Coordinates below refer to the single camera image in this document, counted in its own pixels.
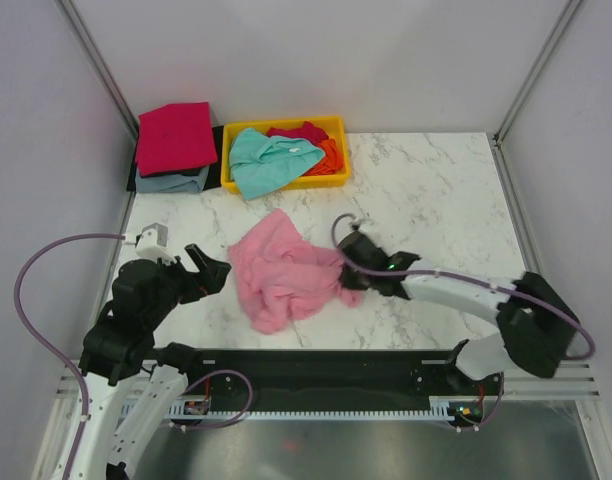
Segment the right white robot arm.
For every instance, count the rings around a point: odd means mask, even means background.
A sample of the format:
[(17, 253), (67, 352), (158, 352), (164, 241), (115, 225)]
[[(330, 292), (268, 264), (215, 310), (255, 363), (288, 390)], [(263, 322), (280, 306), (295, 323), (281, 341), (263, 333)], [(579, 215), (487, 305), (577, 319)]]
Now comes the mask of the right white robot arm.
[(497, 331), (463, 340), (445, 361), (444, 381), (453, 392), (469, 392), (480, 380), (518, 368), (541, 379), (555, 376), (578, 332), (579, 320), (543, 277), (491, 279), (440, 270), (419, 255), (387, 254), (355, 227), (338, 243), (349, 290), (430, 302), (487, 321)]

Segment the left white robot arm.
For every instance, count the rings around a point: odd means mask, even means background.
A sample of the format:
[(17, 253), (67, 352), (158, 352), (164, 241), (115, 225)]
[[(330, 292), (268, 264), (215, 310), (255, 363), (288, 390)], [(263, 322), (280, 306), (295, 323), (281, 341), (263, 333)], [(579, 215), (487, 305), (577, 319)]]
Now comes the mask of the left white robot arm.
[(231, 266), (195, 244), (185, 251), (194, 272), (162, 247), (120, 267), (110, 301), (84, 338), (81, 418), (65, 477), (129, 478), (172, 403), (204, 385), (198, 350), (179, 343), (158, 349), (154, 333), (176, 307), (219, 293)]

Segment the pink t shirt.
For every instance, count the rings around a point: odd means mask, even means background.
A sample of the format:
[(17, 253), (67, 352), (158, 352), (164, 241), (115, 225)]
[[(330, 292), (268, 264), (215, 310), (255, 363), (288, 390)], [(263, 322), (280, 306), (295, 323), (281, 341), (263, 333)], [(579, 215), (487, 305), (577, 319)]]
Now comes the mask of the pink t shirt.
[(334, 299), (350, 308), (363, 300), (362, 292), (341, 285), (339, 253), (305, 240), (281, 209), (230, 246), (228, 255), (239, 303), (260, 333), (280, 332)]

